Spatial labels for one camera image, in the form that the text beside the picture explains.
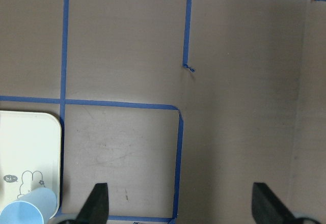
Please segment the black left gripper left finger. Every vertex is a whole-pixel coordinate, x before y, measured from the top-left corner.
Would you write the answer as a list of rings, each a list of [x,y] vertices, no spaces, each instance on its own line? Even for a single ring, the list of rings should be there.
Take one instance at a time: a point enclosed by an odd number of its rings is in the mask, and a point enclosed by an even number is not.
[[[77,215],[76,223],[106,223],[108,212],[107,183],[97,183]]]

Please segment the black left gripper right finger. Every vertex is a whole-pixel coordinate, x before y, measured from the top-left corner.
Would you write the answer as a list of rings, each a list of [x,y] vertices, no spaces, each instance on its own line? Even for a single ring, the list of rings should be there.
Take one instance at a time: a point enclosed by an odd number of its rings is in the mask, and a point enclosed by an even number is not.
[[[252,187],[252,217],[255,223],[293,223],[294,215],[266,183],[255,182]]]

